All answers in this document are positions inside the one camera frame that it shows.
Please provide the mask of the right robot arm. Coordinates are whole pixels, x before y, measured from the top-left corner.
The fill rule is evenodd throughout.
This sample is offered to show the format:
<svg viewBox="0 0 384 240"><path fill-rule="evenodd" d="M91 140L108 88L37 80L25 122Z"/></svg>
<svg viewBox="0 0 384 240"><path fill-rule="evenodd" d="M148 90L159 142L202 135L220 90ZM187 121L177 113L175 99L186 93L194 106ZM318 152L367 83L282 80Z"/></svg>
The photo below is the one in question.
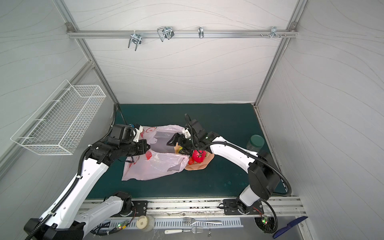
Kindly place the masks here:
<svg viewBox="0 0 384 240"><path fill-rule="evenodd" d="M179 145L181 153L192 156L204 151L220 156L239 166L248 174L249 185L236 198L236 210L247 215L258 201L267 201L273 194L289 197L292 187L278 170L271 157L241 148L215 132L207 132L197 120L185 114L186 126L167 142L168 146Z"/></svg>

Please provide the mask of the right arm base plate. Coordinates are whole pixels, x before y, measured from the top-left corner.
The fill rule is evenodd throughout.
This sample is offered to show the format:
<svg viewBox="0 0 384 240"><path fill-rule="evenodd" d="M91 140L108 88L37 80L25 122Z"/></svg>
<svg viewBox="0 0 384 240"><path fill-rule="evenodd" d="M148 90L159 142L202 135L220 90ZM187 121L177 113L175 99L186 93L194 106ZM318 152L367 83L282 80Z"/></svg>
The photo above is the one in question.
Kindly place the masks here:
<svg viewBox="0 0 384 240"><path fill-rule="evenodd" d="M218 206L219 209L224 211L226 216L231 215L257 215L263 216L264 209L261 201L256 201L251 207L241 205L237 199L224 199Z"/></svg>

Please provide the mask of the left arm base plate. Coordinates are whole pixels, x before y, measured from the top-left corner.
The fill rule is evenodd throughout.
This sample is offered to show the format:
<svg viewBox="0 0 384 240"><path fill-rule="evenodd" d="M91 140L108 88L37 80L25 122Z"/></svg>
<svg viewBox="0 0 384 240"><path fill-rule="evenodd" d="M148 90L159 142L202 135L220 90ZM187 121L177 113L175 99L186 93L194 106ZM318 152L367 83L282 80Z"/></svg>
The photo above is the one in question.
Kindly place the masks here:
<svg viewBox="0 0 384 240"><path fill-rule="evenodd" d="M148 201L130 201L118 213L119 217L140 217L147 213Z"/></svg>

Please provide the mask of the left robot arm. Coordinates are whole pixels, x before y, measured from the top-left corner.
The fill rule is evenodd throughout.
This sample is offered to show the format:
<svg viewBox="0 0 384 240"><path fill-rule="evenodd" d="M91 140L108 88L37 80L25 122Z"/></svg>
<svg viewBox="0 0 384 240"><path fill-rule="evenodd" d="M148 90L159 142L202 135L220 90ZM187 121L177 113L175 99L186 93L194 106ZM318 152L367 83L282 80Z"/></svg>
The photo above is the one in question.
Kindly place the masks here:
<svg viewBox="0 0 384 240"><path fill-rule="evenodd" d="M24 226L28 240L82 240L105 219L136 213L132 196L117 192L105 202L85 213L78 211L97 181L119 158L131 160L150 150L141 139L139 124L112 125L109 132L82 153L78 170L54 203L39 217L29 219Z"/></svg>

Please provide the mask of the pink strawberry plastic bag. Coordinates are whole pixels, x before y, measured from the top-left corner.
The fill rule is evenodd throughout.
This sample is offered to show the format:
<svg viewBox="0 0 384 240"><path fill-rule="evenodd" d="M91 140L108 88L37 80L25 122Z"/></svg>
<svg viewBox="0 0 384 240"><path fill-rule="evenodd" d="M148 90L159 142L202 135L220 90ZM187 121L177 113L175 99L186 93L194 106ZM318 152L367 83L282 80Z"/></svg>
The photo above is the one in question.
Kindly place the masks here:
<svg viewBox="0 0 384 240"><path fill-rule="evenodd" d="M143 155L126 159L122 181L148 181L183 171L189 157L167 145L174 134L181 134L183 130L178 125L143 127L139 139L146 140L150 149Z"/></svg>

